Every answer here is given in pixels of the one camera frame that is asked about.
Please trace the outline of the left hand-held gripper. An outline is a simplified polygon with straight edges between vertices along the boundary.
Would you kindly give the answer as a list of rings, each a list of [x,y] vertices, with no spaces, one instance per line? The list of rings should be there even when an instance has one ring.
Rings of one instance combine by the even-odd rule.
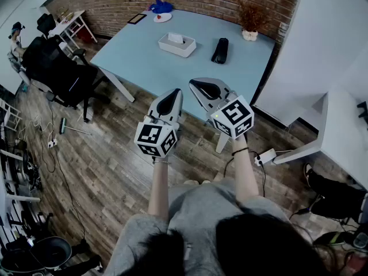
[[[175,148],[182,103],[181,89],[169,90],[151,103],[148,115],[137,125],[134,138],[143,154],[165,158]]]

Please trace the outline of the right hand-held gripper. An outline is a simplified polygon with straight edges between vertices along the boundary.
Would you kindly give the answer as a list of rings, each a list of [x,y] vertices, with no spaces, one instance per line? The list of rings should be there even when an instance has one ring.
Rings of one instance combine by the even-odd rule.
[[[245,134],[254,125],[254,112],[242,95],[238,95],[221,80],[194,78],[189,88],[206,110],[210,123],[232,139]]]

